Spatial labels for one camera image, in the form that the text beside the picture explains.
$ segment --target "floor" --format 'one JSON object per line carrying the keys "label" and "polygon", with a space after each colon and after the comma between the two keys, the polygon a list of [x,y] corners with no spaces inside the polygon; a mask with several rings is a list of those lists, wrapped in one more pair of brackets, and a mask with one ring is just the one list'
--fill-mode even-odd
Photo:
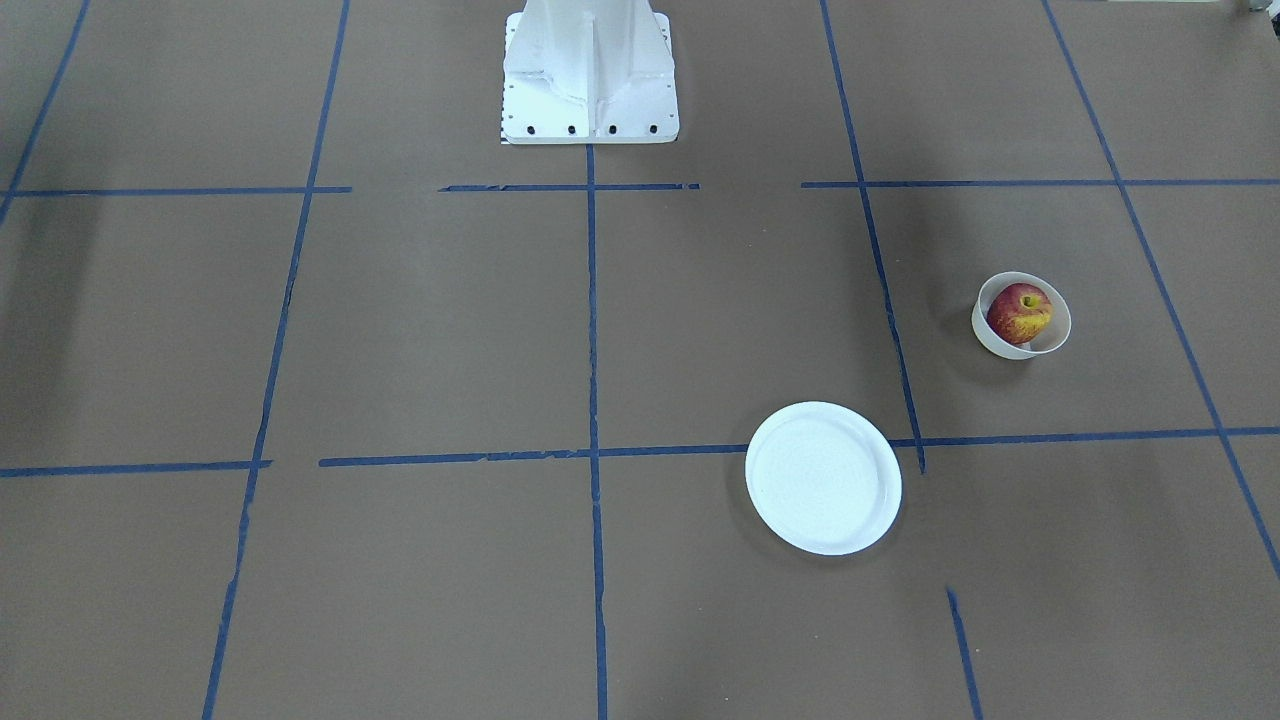
{"label": "floor", "polygon": [[[655,3],[681,138],[596,149],[498,142],[515,0],[0,6],[0,717],[1275,717],[1239,5]],[[750,505],[803,400],[867,551]]]}

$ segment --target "red apple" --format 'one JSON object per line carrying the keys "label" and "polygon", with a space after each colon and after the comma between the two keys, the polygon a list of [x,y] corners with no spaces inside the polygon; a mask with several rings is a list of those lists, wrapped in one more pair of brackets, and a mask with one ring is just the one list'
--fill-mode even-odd
{"label": "red apple", "polygon": [[1000,291],[987,310],[987,324],[1009,345],[1030,342],[1052,318],[1053,304],[1048,296],[1028,283],[1014,283]]}

